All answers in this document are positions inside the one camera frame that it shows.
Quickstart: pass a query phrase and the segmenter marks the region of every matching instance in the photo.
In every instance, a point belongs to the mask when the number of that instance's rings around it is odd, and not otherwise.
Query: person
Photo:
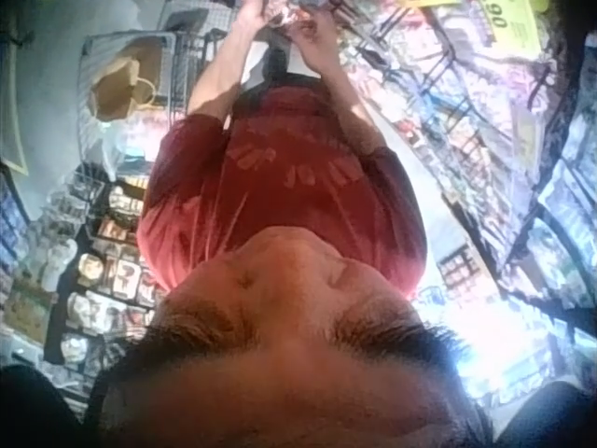
[[[408,301],[421,214],[340,66],[331,14],[288,30],[320,79],[273,51],[241,93],[262,9],[243,3],[162,141],[137,241],[169,295],[102,380],[105,445],[481,440],[445,338]]]

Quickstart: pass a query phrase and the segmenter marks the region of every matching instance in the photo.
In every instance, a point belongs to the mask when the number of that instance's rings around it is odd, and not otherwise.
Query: floor
[[[77,66],[84,38],[130,29],[156,29],[163,5],[159,0],[18,2],[20,32],[35,32],[35,41],[17,50],[15,62],[17,116],[29,174],[15,172],[14,180],[31,218],[41,214],[48,193],[79,164],[75,104]],[[377,114],[374,118],[389,147],[405,165],[422,208],[431,249],[423,283],[439,285],[435,260],[462,245],[465,235],[441,201],[435,180],[391,126]],[[3,140],[3,154],[15,150]]]

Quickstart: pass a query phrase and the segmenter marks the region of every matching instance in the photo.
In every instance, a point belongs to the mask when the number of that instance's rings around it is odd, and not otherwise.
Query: shopping bag
[[[160,85],[162,39],[140,37],[122,49],[96,75],[88,106],[100,121],[125,119],[151,105]]]

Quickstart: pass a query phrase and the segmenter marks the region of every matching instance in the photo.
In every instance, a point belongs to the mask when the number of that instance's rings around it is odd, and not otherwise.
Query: red shirt
[[[138,245],[158,281],[179,285],[202,261],[269,226],[313,231],[380,271],[403,294],[419,282],[426,241],[396,154],[357,158],[321,96],[278,88],[224,132],[191,115],[161,143]]]

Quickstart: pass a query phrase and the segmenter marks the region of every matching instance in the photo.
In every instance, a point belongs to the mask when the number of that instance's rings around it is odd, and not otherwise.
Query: eyebrow
[[[191,357],[224,357],[258,347],[253,329],[244,328],[242,334],[232,336],[234,327],[227,320],[210,307],[208,313],[193,316],[192,328],[149,328],[141,341],[120,341],[124,343],[120,350],[124,356],[109,369],[109,376],[118,382],[130,381]],[[327,341],[365,361],[402,359],[457,375],[455,342],[445,329],[404,322],[381,326],[367,321],[338,321]]]
[[[458,377],[455,359],[465,352],[449,329],[406,321],[392,325],[339,322],[332,342],[368,360],[407,360],[452,378]]]

